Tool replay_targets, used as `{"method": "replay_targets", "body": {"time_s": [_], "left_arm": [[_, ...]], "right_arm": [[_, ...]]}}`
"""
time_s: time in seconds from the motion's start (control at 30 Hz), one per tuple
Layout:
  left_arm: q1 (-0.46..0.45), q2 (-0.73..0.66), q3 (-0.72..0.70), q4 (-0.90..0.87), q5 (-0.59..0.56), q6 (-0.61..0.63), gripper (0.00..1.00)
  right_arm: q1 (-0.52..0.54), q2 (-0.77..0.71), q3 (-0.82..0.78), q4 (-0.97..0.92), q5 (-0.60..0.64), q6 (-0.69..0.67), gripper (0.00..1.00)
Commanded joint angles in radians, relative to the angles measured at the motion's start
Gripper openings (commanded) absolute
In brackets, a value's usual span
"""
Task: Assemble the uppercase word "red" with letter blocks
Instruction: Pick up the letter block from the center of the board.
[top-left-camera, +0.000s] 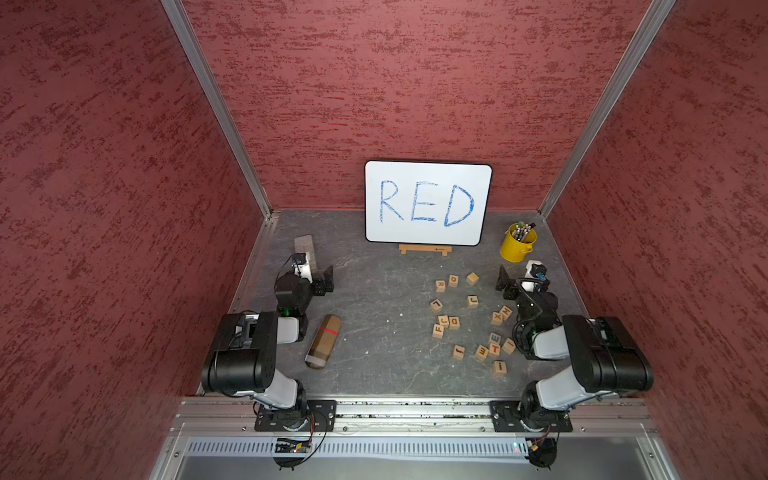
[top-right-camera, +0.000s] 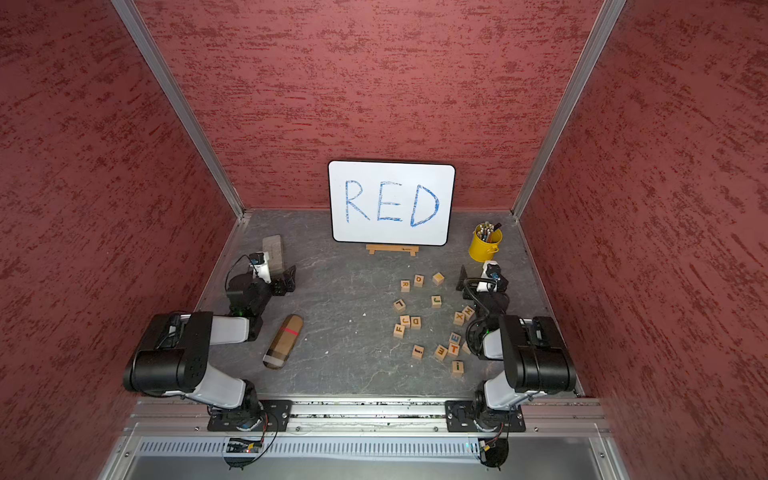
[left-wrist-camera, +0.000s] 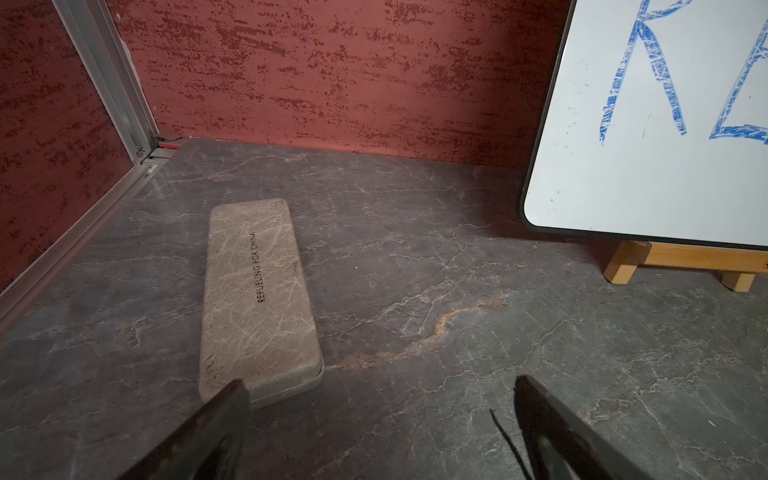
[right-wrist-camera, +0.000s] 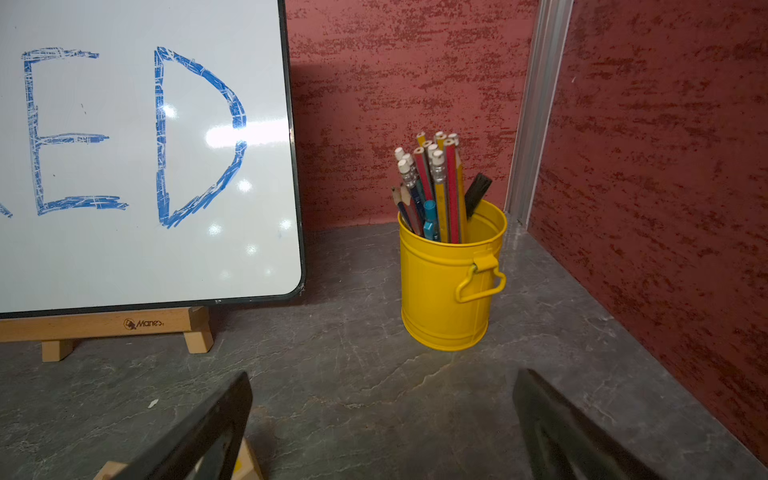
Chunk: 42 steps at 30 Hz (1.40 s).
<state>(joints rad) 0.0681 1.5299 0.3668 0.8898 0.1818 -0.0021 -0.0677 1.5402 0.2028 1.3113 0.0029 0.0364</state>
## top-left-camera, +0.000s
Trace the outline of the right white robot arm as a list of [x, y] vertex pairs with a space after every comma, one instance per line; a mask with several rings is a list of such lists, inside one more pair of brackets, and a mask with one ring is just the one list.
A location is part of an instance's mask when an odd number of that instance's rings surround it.
[[529, 382], [518, 400], [489, 403], [494, 431], [543, 433], [572, 430], [570, 411], [591, 400], [650, 390], [654, 373], [646, 356], [616, 317], [557, 313], [546, 267], [531, 265], [523, 278], [499, 268], [495, 289], [516, 306], [510, 335], [489, 343], [490, 352], [521, 353], [530, 361], [567, 360], [562, 371]]

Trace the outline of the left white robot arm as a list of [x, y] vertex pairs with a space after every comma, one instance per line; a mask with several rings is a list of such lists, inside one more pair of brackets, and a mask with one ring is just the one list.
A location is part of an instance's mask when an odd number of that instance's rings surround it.
[[333, 290], [332, 267], [309, 280], [294, 266], [275, 280], [275, 310], [224, 315], [202, 368], [203, 391], [251, 398], [284, 429], [301, 429], [311, 419], [306, 391], [300, 381], [278, 371], [277, 347], [305, 338], [312, 298]]

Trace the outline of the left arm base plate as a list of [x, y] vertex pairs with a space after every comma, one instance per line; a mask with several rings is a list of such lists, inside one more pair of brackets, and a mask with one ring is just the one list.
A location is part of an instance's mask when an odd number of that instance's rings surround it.
[[332, 432], [338, 403], [335, 400], [300, 401], [292, 409], [260, 408], [254, 430], [272, 433]]

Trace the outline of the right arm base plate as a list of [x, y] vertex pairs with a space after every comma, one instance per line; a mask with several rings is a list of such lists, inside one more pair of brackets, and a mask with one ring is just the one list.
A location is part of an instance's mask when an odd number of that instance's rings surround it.
[[520, 401], [490, 401], [490, 419], [496, 433], [570, 433], [573, 426], [564, 411], [522, 406]]

